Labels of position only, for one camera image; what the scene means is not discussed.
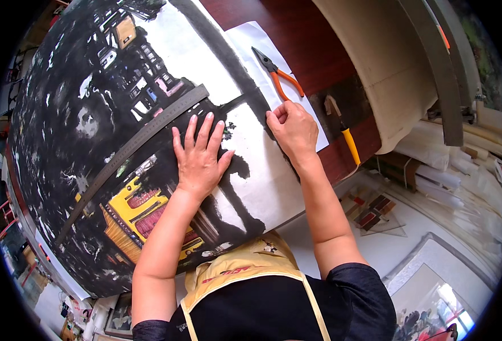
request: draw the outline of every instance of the woman's right hand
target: woman's right hand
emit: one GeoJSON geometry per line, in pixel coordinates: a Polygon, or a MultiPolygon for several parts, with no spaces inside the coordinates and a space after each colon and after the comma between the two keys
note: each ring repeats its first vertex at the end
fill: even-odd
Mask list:
{"type": "Polygon", "coordinates": [[[295,168],[317,157],[319,128],[300,104],[283,102],[273,112],[266,112],[266,123],[295,168]]]}

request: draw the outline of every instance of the pliers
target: pliers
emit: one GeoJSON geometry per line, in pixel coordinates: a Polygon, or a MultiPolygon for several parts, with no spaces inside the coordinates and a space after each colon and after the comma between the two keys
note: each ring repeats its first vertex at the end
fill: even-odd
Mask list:
{"type": "Polygon", "coordinates": [[[290,77],[288,74],[286,74],[285,72],[278,69],[278,67],[272,62],[272,60],[270,58],[266,57],[266,55],[264,53],[258,51],[254,47],[251,47],[251,49],[255,53],[255,56],[260,60],[262,65],[264,65],[266,70],[268,70],[268,72],[272,76],[272,79],[273,79],[274,85],[275,85],[275,89],[277,90],[278,94],[281,96],[281,98],[284,101],[289,100],[289,99],[288,99],[287,95],[285,95],[285,93],[283,92],[282,86],[279,83],[278,75],[287,79],[289,82],[291,82],[296,87],[296,90],[298,90],[298,93],[300,94],[300,96],[304,97],[304,90],[302,90],[302,87],[300,86],[300,84],[298,84],[298,82],[293,77],[290,77]]]}

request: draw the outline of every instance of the picture frame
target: picture frame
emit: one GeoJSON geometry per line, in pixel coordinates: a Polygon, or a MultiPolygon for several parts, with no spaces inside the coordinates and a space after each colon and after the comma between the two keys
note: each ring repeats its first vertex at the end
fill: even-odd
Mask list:
{"type": "Polygon", "coordinates": [[[454,323],[465,337],[495,290],[481,269],[432,232],[382,281],[397,313],[394,341],[432,337],[454,323]]]}
{"type": "Polygon", "coordinates": [[[105,322],[105,334],[125,339],[132,339],[132,293],[120,294],[114,309],[109,310],[105,322]]]}

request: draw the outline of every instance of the red wooden table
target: red wooden table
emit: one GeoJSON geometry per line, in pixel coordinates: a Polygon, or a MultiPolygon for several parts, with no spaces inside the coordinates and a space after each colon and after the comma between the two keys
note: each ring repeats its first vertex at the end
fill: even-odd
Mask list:
{"type": "MultiPolygon", "coordinates": [[[[310,96],[356,75],[342,43],[311,0],[200,0],[223,30],[256,21],[281,52],[306,95],[310,96]]],[[[381,147],[370,112],[356,111],[360,122],[350,126],[361,162],[381,147]]],[[[355,169],[343,137],[320,151],[331,184],[355,169]]]]}

